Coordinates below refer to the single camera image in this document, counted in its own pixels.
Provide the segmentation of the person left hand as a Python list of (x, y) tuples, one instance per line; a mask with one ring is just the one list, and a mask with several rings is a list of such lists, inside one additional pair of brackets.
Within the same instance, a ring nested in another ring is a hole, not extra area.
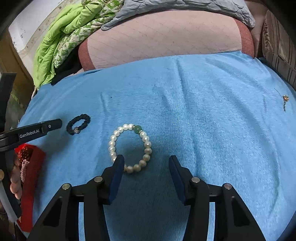
[(22, 187), (21, 187), (21, 172), (20, 172), (20, 161), (15, 156), (14, 167), (10, 172), (10, 190), (14, 194), (17, 200), (21, 199), (22, 196)]

